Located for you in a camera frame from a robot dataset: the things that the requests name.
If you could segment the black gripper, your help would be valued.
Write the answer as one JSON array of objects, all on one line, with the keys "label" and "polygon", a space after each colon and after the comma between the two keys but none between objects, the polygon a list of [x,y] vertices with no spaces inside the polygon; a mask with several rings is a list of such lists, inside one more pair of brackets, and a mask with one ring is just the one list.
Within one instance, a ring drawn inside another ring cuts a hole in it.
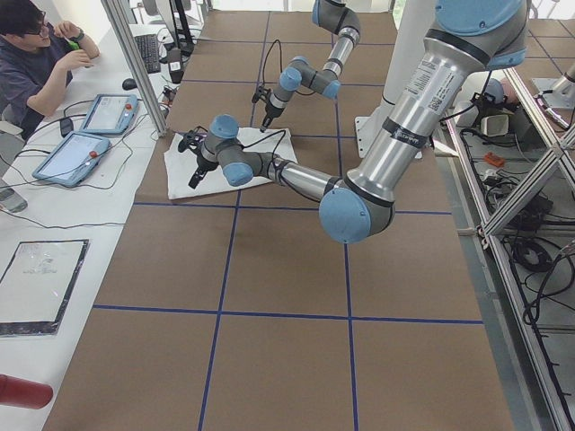
[{"label": "black gripper", "polygon": [[265,103],[266,116],[261,123],[260,132],[265,132],[273,121],[273,119],[278,118],[286,107],[286,102],[281,100],[272,89],[265,87],[257,87],[253,96],[252,104],[256,104],[258,101],[263,101]]},{"label": "black gripper", "polygon": [[178,144],[179,153],[190,150],[196,155],[198,167],[188,183],[192,189],[197,188],[208,172],[214,171],[218,166],[216,156],[208,150],[205,144],[207,137],[208,131],[205,128],[195,128],[186,132]]}]

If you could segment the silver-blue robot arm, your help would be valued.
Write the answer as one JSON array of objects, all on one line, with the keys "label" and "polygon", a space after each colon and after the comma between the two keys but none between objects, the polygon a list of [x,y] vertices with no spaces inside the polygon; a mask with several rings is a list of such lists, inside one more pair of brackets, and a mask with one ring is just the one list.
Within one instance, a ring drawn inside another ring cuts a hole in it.
[{"label": "silver-blue robot arm", "polygon": [[332,50],[320,68],[312,66],[306,57],[293,57],[286,66],[279,68],[279,79],[275,86],[268,88],[260,84],[257,87],[252,103],[265,103],[261,132],[266,131],[272,121],[282,115],[292,96],[302,87],[329,100],[334,100],[339,93],[344,65],[360,42],[359,18],[342,1],[320,0],[314,3],[312,21],[335,37]]},{"label": "silver-blue robot arm", "polygon": [[233,187],[264,177],[316,201],[333,240],[356,243],[394,218],[394,187],[474,73],[519,65],[526,55],[528,1],[409,1],[394,45],[402,91],[390,110],[376,113],[376,133],[360,165],[333,177],[278,156],[252,152],[237,121],[215,117],[195,136],[190,186],[220,170]]}]

